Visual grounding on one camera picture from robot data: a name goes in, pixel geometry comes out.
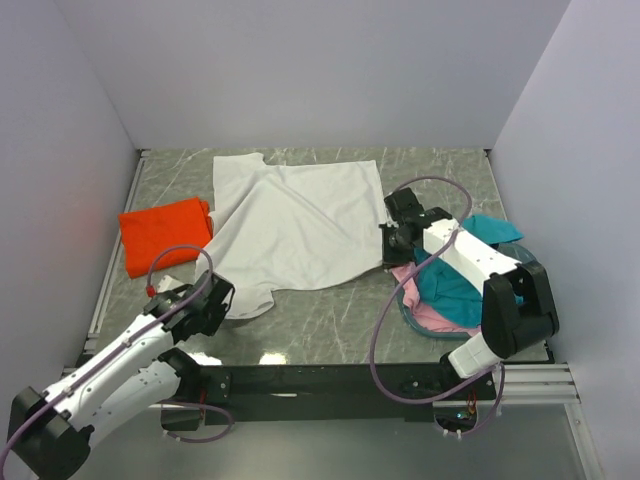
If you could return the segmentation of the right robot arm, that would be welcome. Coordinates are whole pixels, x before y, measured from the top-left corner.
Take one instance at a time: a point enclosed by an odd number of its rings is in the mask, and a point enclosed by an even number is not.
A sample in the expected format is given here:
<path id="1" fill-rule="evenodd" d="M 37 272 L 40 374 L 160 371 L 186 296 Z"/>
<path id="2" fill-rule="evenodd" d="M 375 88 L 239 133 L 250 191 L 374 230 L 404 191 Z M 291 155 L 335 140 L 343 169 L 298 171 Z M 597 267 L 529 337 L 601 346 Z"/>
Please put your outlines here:
<path id="1" fill-rule="evenodd" d="M 559 330 L 559 320 L 545 268 L 522 263 L 468 232 L 440 207 L 425 209 L 411 188 L 384 199 L 393 226 L 383 226 L 383 264 L 421 261 L 421 247 L 432 265 L 441 261 L 480 295 L 480 332 L 444 356 L 439 387 L 460 399 L 474 386 L 474 375 Z"/>

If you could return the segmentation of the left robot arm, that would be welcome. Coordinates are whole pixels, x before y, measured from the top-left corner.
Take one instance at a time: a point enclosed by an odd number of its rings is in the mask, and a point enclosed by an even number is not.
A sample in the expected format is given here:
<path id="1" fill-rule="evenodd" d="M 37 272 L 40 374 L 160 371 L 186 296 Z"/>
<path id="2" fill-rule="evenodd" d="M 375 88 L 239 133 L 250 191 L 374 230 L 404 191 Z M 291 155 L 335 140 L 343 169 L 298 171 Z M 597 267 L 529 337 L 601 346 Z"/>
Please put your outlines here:
<path id="1" fill-rule="evenodd" d="M 7 445 L 40 479 L 68 479 L 106 436 L 153 404 L 185 408 L 198 419 L 223 408 L 230 377 L 209 377 L 179 348 L 193 335 L 216 333 L 234 286 L 213 272 L 195 284 L 154 292 L 142 312 L 98 354 L 41 392 L 13 399 Z"/>

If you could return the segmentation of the white t shirt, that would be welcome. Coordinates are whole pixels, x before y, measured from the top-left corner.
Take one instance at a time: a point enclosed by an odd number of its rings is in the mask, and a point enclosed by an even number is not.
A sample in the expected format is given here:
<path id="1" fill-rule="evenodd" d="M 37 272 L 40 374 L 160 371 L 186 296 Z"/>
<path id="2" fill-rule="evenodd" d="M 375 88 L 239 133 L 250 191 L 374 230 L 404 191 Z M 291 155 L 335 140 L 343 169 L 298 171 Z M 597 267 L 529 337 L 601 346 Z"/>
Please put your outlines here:
<path id="1" fill-rule="evenodd" d="M 235 289 L 229 318 L 270 310 L 279 290 L 340 285 L 382 264 L 387 220 L 375 161 L 268 165 L 261 153 L 213 160 L 213 238 L 196 262 Z"/>

